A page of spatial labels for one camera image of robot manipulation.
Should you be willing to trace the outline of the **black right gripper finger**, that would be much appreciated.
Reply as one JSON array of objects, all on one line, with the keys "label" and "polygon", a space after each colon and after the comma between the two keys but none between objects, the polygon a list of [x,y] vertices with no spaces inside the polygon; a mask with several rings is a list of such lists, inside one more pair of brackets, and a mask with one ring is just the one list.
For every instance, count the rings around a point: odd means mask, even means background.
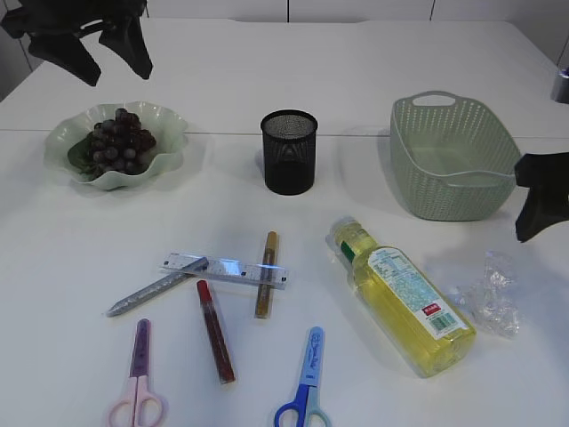
[{"label": "black right gripper finger", "polygon": [[515,223],[517,240],[527,242],[546,228],[567,221],[567,189],[532,187]]},{"label": "black right gripper finger", "polygon": [[515,165],[517,186],[567,188],[568,157],[568,152],[523,155]]}]

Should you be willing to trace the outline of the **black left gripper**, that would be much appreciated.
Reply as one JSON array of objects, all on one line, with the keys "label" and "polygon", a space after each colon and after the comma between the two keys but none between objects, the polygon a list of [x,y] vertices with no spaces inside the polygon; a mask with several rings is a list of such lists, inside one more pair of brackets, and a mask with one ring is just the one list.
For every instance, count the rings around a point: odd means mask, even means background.
[{"label": "black left gripper", "polygon": [[31,36],[32,56],[65,69],[89,86],[98,83],[100,67],[76,37],[102,31],[99,43],[148,80],[153,63],[140,26],[146,8],[146,1],[20,1],[20,6],[6,12],[1,27],[12,38]]}]

